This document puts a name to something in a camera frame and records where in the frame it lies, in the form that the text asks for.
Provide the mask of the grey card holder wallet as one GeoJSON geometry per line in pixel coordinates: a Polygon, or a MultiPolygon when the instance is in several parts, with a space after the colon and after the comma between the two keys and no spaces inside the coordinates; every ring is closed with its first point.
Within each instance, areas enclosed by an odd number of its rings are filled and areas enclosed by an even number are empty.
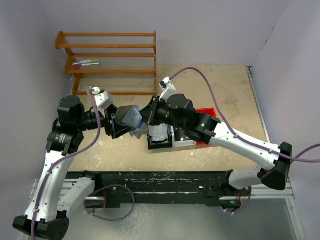
{"type": "Polygon", "coordinates": [[[143,120],[141,110],[137,105],[127,105],[119,107],[115,114],[117,120],[133,128],[129,134],[138,140],[147,133],[147,124],[143,120]]]}

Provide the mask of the black plastic bin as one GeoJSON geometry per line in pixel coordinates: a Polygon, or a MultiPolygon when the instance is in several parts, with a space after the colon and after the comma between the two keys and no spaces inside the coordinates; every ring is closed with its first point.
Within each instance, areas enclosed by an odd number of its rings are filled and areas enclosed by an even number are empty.
{"type": "Polygon", "coordinates": [[[147,144],[149,150],[168,149],[173,147],[171,128],[167,124],[148,127],[147,144]]]}

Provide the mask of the white plastic bin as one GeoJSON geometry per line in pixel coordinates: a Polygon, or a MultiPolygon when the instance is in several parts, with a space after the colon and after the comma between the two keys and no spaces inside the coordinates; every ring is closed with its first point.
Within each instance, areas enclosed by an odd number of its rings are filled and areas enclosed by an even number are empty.
{"type": "Polygon", "coordinates": [[[179,128],[171,126],[171,135],[173,148],[190,147],[197,145],[196,141],[193,141],[189,137],[187,137],[185,132],[179,128]]]}

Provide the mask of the red plastic bin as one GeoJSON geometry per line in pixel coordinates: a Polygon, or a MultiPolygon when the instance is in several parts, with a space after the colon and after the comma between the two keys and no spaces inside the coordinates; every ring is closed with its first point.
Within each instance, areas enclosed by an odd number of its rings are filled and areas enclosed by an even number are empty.
{"type": "Polygon", "coordinates": [[[194,140],[201,144],[210,144],[210,140],[214,137],[215,129],[220,120],[217,118],[214,108],[199,108],[196,110],[196,121],[192,128],[194,132],[194,140]]]}

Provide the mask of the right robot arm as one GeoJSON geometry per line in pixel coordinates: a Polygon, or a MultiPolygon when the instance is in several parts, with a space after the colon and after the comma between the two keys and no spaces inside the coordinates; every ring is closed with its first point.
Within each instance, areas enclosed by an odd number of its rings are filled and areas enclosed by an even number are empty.
{"type": "Polygon", "coordinates": [[[253,161],[254,167],[227,172],[227,184],[234,189],[260,184],[278,191],[286,188],[291,144],[272,144],[234,130],[219,118],[196,111],[193,102],[184,94],[174,94],[167,100],[153,97],[140,113],[150,126],[175,127],[193,141],[221,147],[253,161]]]}

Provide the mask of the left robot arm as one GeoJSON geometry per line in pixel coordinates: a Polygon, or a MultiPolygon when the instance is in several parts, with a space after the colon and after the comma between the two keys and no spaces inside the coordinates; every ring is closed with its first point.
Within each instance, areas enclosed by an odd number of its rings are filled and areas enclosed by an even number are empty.
{"type": "Polygon", "coordinates": [[[98,141],[96,135],[92,143],[79,149],[84,140],[84,131],[105,129],[112,138],[121,137],[135,131],[141,116],[132,117],[130,111],[121,112],[113,105],[112,97],[104,91],[89,95],[92,110],[85,111],[80,98],[69,95],[60,100],[58,118],[47,137],[45,162],[33,198],[24,215],[17,216],[13,227],[29,235],[33,240],[62,240],[68,230],[70,217],[85,198],[102,191],[102,175],[85,171],[75,185],[64,196],[61,190],[75,156],[89,150],[98,141]]]}

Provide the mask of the white VIP cards pile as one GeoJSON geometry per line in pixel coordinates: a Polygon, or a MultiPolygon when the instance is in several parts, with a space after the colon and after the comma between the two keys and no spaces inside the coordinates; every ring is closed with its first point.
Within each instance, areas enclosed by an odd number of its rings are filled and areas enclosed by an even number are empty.
{"type": "Polygon", "coordinates": [[[153,142],[162,142],[168,139],[168,129],[167,125],[164,123],[155,126],[150,125],[148,130],[149,136],[153,142]]]}

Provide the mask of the black cards pile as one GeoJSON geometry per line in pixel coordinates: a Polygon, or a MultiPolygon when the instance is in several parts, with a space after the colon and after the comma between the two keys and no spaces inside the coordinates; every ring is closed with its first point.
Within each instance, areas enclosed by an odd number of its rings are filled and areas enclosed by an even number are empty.
{"type": "Polygon", "coordinates": [[[187,139],[187,137],[183,130],[176,128],[174,130],[174,139],[176,142],[183,142],[187,139]]]}

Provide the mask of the small grey box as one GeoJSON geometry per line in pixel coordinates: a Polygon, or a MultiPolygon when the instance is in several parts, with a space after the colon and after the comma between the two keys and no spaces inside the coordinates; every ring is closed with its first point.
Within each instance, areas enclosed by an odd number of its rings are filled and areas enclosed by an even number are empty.
{"type": "Polygon", "coordinates": [[[90,88],[92,88],[92,86],[80,85],[80,86],[78,87],[78,91],[80,91],[80,92],[86,92],[87,89],[90,89],[90,88]]]}

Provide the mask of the green marker pen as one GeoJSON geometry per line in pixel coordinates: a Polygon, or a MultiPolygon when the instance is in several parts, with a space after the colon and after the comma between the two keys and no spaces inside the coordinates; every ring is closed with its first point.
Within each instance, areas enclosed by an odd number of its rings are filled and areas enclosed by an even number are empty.
{"type": "Polygon", "coordinates": [[[86,60],[81,60],[80,63],[96,63],[99,62],[99,59],[86,59],[86,60]]]}

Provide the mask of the pink marker pen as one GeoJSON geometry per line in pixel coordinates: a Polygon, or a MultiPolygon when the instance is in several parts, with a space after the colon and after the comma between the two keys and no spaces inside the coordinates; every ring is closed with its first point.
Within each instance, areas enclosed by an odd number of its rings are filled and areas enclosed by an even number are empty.
{"type": "Polygon", "coordinates": [[[100,63],[99,62],[89,62],[89,63],[74,64],[73,66],[76,68],[80,68],[80,67],[87,67],[87,66],[94,66],[94,65],[100,65],[100,63]]]}

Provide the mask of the aluminium rail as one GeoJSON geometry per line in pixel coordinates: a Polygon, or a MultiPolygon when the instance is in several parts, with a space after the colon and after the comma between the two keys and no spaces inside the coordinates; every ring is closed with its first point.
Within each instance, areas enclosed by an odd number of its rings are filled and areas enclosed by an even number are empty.
{"type": "Polygon", "coordinates": [[[284,190],[274,190],[263,184],[254,185],[251,191],[253,199],[294,199],[295,195],[292,189],[290,179],[287,179],[284,190]]]}

